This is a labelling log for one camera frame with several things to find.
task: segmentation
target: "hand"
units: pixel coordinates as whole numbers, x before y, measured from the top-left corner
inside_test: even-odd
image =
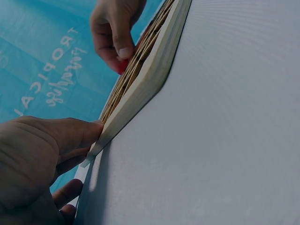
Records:
[[[141,16],[146,0],[98,0],[90,18],[97,54],[114,71],[134,52],[130,34]]]
[[[101,123],[20,117],[0,124],[0,224],[72,224],[68,202],[83,184],[72,180],[51,196],[49,187],[81,163]]]

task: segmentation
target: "white lettering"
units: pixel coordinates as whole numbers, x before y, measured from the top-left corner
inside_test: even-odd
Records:
[[[44,71],[46,71],[46,72],[49,72],[52,69],[55,69],[55,66],[49,62],[44,67]]]
[[[68,33],[73,32],[73,33],[75,33],[75,34],[78,34],[78,32],[77,32],[76,30],[74,30],[73,27],[72,27],[71,29],[69,29],[67,32],[68,32]]]
[[[69,65],[65,68],[65,71],[68,71],[69,69],[80,69],[82,68],[82,65],[77,63],[76,61],[81,61],[81,58],[80,57],[77,57],[75,56],[71,61],[70,63],[73,64],[73,65]]]
[[[22,100],[22,103],[23,103],[25,109],[28,109],[28,104],[29,104],[29,102],[34,100],[34,97],[22,97],[21,100]]]
[[[66,45],[67,47],[69,47],[69,45],[70,45],[69,41],[72,41],[72,40],[73,40],[73,38],[68,37],[68,36],[64,36],[64,37],[61,39],[60,43],[61,43],[62,45]]]
[[[38,93],[41,91],[41,89],[42,89],[42,85],[41,85],[40,82],[34,82],[34,83],[30,86],[29,90],[32,90],[34,87],[37,87],[37,90],[34,92],[35,94],[38,94]]]
[[[79,55],[79,52],[81,52],[81,53],[87,53],[86,51],[84,51],[84,50],[82,50],[82,49],[80,49],[80,48],[75,48],[75,49],[73,49],[72,51],[71,51],[71,54],[72,55]]]
[[[55,107],[56,106],[56,102],[58,103],[64,103],[64,100],[62,100],[61,98],[56,98],[57,96],[61,96],[62,92],[60,90],[54,89],[54,92],[48,92],[47,96],[50,97],[51,99],[46,100],[46,103],[50,106],[50,107]]]
[[[64,88],[62,86],[68,86],[68,82],[65,81],[58,81],[57,83],[48,83],[50,86],[60,88],[62,90],[68,90],[67,88]]]
[[[38,74],[38,77],[39,77],[39,78],[42,78],[42,79],[43,79],[43,80],[45,80],[45,81],[46,81],[46,80],[48,80],[48,78],[47,78],[47,77],[45,77],[45,76],[44,76],[44,75],[42,75],[42,74]]]
[[[62,78],[62,80],[67,81],[69,84],[74,84],[72,81],[72,77],[73,77],[72,73],[64,73],[61,78]]]
[[[52,53],[52,59],[55,61],[60,60],[63,55],[64,55],[64,50],[62,50],[61,48],[57,48]]]
[[[23,113],[21,113],[19,110],[15,109],[15,113],[17,113],[19,116],[23,116]]]

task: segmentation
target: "blue fabric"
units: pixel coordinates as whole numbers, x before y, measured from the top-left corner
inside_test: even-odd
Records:
[[[132,30],[135,42],[162,1],[148,1]],[[94,53],[89,16],[95,3],[1,1],[0,122],[20,115],[98,119],[118,75]],[[60,176],[51,191],[75,173]]]

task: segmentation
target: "gray surface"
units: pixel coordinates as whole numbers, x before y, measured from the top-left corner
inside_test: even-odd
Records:
[[[300,224],[299,12],[194,0],[165,87],[90,167],[77,223]]]

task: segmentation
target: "finger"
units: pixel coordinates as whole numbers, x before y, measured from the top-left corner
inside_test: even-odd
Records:
[[[89,151],[90,151],[90,146],[87,148],[72,150],[67,154],[60,155],[60,158],[59,158],[57,164],[59,165],[71,158],[76,157],[76,156],[87,154]]]
[[[72,170],[75,166],[78,166],[80,163],[82,163],[86,156],[87,156],[88,152],[86,152],[85,154],[73,157],[61,164],[58,164],[56,166],[56,174],[55,174],[55,178],[61,176],[62,174]]]
[[[130,16],[122,13],[113,14],[109,18],[112,28],[113,45],[118,56],[127,60],[134,52],[134,44],[130,33]]]
[[[56,207],[60,210],[64,205],[78,197],[82,188],[83,183],[78,179],[73,179],[68,184],[60,188],[52,195]]]
[[[110,24],[98,24],[91,21],[91,31],[96,53],[115,72],[118,71],[121,62],[117,60],[117,52],[113,47],[113,36]]]
[[[40,129],[54,138],[60,155],[91,146],[98,140],[103,124],[76,119],[40,120]]]
[[[66,225],[72,225],[76,215],[76,208],[73,205],[65,205],[60,210]]]

